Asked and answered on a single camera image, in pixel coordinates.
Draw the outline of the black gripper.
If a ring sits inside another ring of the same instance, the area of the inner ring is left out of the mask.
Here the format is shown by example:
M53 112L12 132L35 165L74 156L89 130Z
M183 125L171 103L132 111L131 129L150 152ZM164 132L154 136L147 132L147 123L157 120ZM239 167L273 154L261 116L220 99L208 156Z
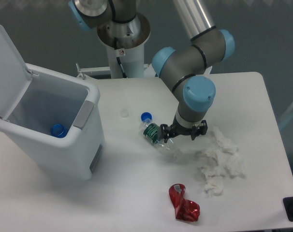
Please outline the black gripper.
M175 117L172 125L161 124L159 129L159 139L167 143L169 139L177 137L179 135L190 136L192 140L200 135L206 135L207 133L207 121L202 120L201 123L196 126L195 123L185 122L183 119L180 121Z

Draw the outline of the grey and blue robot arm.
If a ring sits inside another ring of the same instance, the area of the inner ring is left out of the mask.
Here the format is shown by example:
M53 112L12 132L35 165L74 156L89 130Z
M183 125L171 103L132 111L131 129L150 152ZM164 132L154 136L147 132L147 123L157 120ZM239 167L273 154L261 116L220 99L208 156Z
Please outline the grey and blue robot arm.
M206 134L204 116L216 88L204 72L231 56L235 49L233 36L216 27L204 1L175 0L173 4L191 45L183 52L165 47L152 59L156 75L178 100L172 124L159 126L158 140L163 141L179 135L195 139ZM137 11L136 1L71 0L69 7L82 29L97 30L106 47L112 78L143 77L144 44L150 36L150 24Z

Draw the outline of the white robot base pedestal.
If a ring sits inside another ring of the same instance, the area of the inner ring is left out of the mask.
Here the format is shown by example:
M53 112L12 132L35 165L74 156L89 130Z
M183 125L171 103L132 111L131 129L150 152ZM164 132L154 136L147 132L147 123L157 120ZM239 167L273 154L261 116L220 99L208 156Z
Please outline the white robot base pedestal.
M145 43L150 37L150 23L141 13L126 23L112 20L97 27L97 34L105 46L109 66L98 68L77 67L79 76L110 74L112 79L141 78L145 64Z

